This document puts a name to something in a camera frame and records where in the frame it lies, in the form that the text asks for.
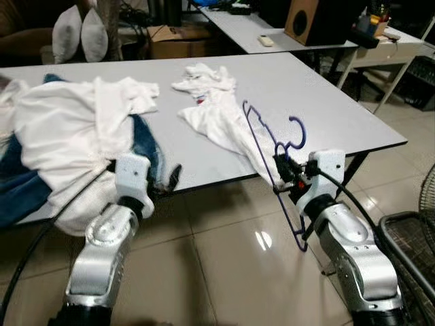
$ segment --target black fan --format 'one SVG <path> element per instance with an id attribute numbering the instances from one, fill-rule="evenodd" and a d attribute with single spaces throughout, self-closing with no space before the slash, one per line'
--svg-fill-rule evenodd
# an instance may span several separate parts
<path id="1" fill-rule="evenodd" d="M 435 255 L 435 164 L 421 186 L 419 213 L 426 241 Z"/>

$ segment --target cushion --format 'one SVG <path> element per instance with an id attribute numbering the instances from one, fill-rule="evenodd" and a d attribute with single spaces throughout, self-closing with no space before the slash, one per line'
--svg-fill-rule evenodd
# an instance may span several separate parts
<path id="1" fill-rule="evenodd" d="M 64 11 L 53 28 L 53 56 L 55 63 L 71 59 L 80 43 L 82 19 L 76 5 Z"/>
<path id="2" fill-rule="evenodd" d="M 86 61 L 101 61 L 107 52 L 107 31 L 94 8 L 86 15 L 82 26 L 82 47 Z"/>

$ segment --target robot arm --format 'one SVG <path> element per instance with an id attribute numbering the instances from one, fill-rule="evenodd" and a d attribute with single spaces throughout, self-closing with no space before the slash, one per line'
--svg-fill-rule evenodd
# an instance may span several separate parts
<path id="1" fill-rule="evenodd" d="M 333 150 L 310 154 L 304 168 L 292 162 L 288 168 L 294 180 L 287 181 L 298 182 L 291 187 L 290 198 L 300 214 L 311 220 L 331 259 L 353 324 L 403 325 L 402 298 L 392 263 L 379 250 L 371 228 L 344 203 L 335 201 L 337 186 L 313 172 L 320 169 L 342 182 L 344 166 L 345 154 Z M 283 169 L 282 161 L 278 168 Z"/>
<path id="2" fill-rule="evenodd" d="M 62 310 L 49 326 L 109 326 L 124 273 L 124 260 L 138 228 L 154 205 L 147 194 L 150 161 L 132 153 L 116 162 L 117 204 L 108 204 L 86 228 Z"/>

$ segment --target floor tile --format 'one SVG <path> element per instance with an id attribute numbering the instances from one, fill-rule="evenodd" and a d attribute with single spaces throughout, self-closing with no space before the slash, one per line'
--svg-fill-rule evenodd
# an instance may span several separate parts
<path id="1" fill-rule="evenodd" d="M 362 189 L 368 189 L 419 174 L 421 172 L 393 148 L 368 154 L 353 180 Z"/>
<path id="2" fill-rule="evenodd" d="M 389 125 L 408 139 L 408 143 L 397 147 L 396 151 L 422 173 L 427 173 L 435 163 L 435 134 L 423 126 L 424 121 L 408 119 Z"/>
<path id="3" fill-rule="evenodd" d="M 423 176 L 388 183 L 365 190 L 367 196 L 386 215 L 417 211 Z"/>
<path id="4" fill-rule="evenodd" d="M 0 233 L 0 284 L 12 277 L 27 247 L 36 237 L 40 226 L 26 225 Z M 69 267 L 72 237 L 54 228 L 32 254 L 22 278 Z"/>
<path id="5" fill-rule="evenodd" d="M 315 232 L 308 239 L 309 250 L 314 254 L 317 265 L 319 266 L 319 270 L 322 271 L 324 268 L 328 266 L 331 259 L 326 255 L 325 251 L 322 249 L 320 245 L 319 237 Z"/>
<path id="6" fill-rule="evenodd" d="M 378 103 L 360 102 L 365 108 L 373 112 Z M 417 117 L 420 111 L 396 98 L 389 99 L 382 107 L 376 111 L 375 115 L 384 122 L 397 121 Z"/>
<path id="7" fill-rule="evenodd" d="M 156 203 L 154 214 L 149 219 L 139 222 L 132 249 L 173 240 L 191 233 L 183 195 L 163 198 Z"/>
<path id="8" fill-rule="evenodd" d="M 6 314 L 5 326 L 47 326 L 63 304 L 68 269 L 20 280 Z M 7 285 L 0 286 L 3 297 Z"/>
<path id="9" fill-rule="evenodd" d="M 112 325 L 215 325 L 191 237 L 129 254 Z"/>
<path id="10" fill-rule="evenodd" d="M 435 134 L 435 112 L 427 117 L 418 118 L 416 121 Z"/>
<path id="11" fill-rule="evenodd" d="M 282 213 L 194 237 L 219 323 L 342 325 L 351 320 L 312 252 L 297 249 Z"/>
<path id="12" fill-rule="evenodd" d="M 350 192 L 358 192 L 361 190 L 361 187 L 354 180 L 350 180 L 349 183 L 346 185 L 346 188 Z"/>
<path id="13" fill-rule="evenodd" d="M 281 210 L 271 187 L 257 177 L 185 194 L 193 232 Z"/>

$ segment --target speaker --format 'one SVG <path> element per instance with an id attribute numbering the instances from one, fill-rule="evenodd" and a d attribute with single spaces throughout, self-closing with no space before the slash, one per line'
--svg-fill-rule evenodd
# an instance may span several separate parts
<path id="1" fill-rule="evenodd" d="M 285 33 L 306 46 L 346 42 L 365 0 L 292 0 Z"/>
<path id="2" fill-rule="evenodd" d="M 260 0 L 261 19 L 276 29 L 283 29 L 292 0 Z"/>

